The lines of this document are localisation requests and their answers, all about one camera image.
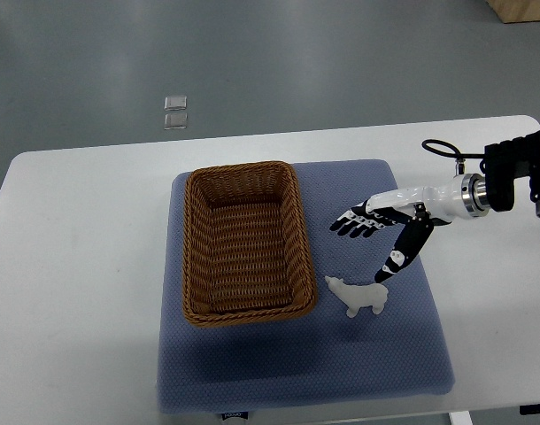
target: robotic hand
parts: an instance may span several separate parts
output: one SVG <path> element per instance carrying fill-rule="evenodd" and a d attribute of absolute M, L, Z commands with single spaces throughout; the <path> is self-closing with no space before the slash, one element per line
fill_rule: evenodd
<path fill-rule="evenodd" d="M 436 150 L 440 144 L 453 153 Z M 451 224 L 454 218 L 470 220 L 513 208 L 514 179 L 529 176 L 530 199 L 540 218 L 540 131 L 511 141 L 491 144 L 484 154 L 462 154 L 450 143 L 426 140 L 422 146 L 431 152 L 457 161 L 456 175 L 438 187 L 396 189 L 373 195 L 353 206 L 330 227 L 340 236 L 369 237 L 376 230 L 404 224 L 392 251 L 374 276 L 380 283 L 412 263 L 435 226 Z M 481 158 L 480 174 L 465 174 L 465 159 Z"/>

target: blue cushion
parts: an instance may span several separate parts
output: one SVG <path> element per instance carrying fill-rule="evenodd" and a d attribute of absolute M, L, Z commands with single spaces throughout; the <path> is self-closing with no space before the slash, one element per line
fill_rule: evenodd
<path fill-rule="evenodd" d="M 225 328 L 195 328 L 181 311 L 183 189 L 170 205 L 158 353 L 163 413 L 252 411 L 417 394 L 444 394 L 454 384 L 444 334 L 417 258 L 383 284 L 388 302 L 376 316 L 354 319 L 325 275 L 372 283 L 402 226 L 370 238 L 328 230 L 346 209 L 396 188 L 380 160 L 295 164 L 318 282 L 319 301 L 300 319 Z"/>

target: wicker basket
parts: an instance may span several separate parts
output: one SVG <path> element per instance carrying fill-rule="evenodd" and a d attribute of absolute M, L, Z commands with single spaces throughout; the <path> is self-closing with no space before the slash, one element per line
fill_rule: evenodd
<path fill-rule="evenodd" d="M 313 309 L 317 284 L 292 166 L 199 169 L 184 202 L 183 313 L 191 324 L 278 321 Z"/>

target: gray floor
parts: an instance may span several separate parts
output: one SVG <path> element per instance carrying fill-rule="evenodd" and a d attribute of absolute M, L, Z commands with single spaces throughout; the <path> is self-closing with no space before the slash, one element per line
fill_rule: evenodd
<path fill-rule="evenodd" d="M 540 23 L 484 0 L 0 1 L 0 186 L 23 151 L 511 114 L 540 122 Z"/>

